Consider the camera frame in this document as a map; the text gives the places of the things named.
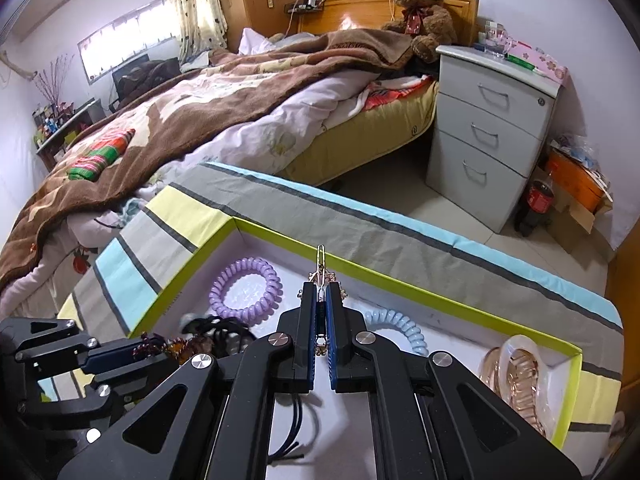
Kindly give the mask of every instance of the white nightstand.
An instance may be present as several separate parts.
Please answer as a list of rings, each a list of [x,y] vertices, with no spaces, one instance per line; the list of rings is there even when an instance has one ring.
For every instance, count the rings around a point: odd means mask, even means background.
[[[437,51],[427,185],[498,233],[533,171],[560,85],[472,48]]]

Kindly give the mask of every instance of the cardboard box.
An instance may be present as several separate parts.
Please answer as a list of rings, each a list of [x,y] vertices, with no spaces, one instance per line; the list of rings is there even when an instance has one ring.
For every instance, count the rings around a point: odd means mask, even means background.
[[[546,230],[566,252],[571,253],[591,233],[596,217],[613,208],[613,202],[604,196],[591,213],[562,187],[554,186],[554,194],[556,198]]]

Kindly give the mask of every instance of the drawer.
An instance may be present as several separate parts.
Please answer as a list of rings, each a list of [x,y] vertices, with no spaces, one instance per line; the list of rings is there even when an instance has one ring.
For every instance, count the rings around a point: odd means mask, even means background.
[[[474,63],[441,57],[440,92],[473,104],[542,139],[554,99]]]
[[[427,186],[495,233],[518,201],[526,179],[489,155],[439,130],[434,131]]]
[[[528,177],[542,141],[480,108],[438,94],[436,127]]]

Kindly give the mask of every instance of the silver bolt head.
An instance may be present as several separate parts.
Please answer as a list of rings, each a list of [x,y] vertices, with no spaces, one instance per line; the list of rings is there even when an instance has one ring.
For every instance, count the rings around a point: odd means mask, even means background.
[[[282,332],[274,332],[269,336],[269,343],[272,346],[282,346],[289,342],[289,336]]]
[[[108,384],[101,384],[100,386],[98,386],[98,395],[100,395],[101,397],[108,397],[110,393],[111,388]]]
[[[451,355],[446,352],[436,352],[433,355],[433,364],[436,366],[447,367],[453,362]]]
[[[363,330],[356,334],[356,341],[361,345],[370,345],[376,340],[376,335],[368,330]]]
[[[97,428],[91,428],[86,432],[86,440],[89,444],[93,444],[100,438],[100,430]]]
[[[196,354],[191,358],[191,366],[202,370],[211,366],[213,359],[209,354]]]

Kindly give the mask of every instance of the tiled floor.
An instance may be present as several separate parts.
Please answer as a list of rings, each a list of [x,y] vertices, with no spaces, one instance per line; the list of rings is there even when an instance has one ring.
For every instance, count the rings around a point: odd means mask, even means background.
[[[412,144],[343,175],[332,183],[332,191],[463,235],[604,294],[607,262],[588,240],[568,254],[544,228],[529,238],[520,236],[511,222],[500,234],[492,232],[425,184],[426,163],[412,153]]]

